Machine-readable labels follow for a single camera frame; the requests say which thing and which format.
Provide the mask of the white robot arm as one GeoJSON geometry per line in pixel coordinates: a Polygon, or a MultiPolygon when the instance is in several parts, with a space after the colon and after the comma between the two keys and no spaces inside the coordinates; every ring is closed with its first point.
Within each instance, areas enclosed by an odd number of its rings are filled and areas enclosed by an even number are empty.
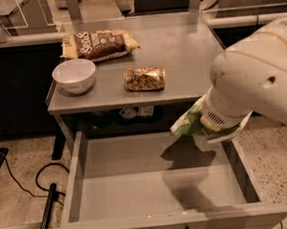
{"type": "Polygon", "coordinates": [[[201,107],[207,128],[234,127],[251,112],[287,124],[287,18],[219,53],[210,77],[212,87],[201,107]]]}

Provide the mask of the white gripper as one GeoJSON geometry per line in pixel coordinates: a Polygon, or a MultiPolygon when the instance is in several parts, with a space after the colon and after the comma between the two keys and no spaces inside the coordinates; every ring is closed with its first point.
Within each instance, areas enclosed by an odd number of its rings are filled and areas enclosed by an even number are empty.
{"type": "Polygon", "coordinates": [[[248,108],[239,106],[237,103],[227,99],[213,86],[204,97],[205,100],[201,106],[202,116],[200,122],[211,131],[232,128],[240,123],[248,113],[251,113],[248,108]]]}

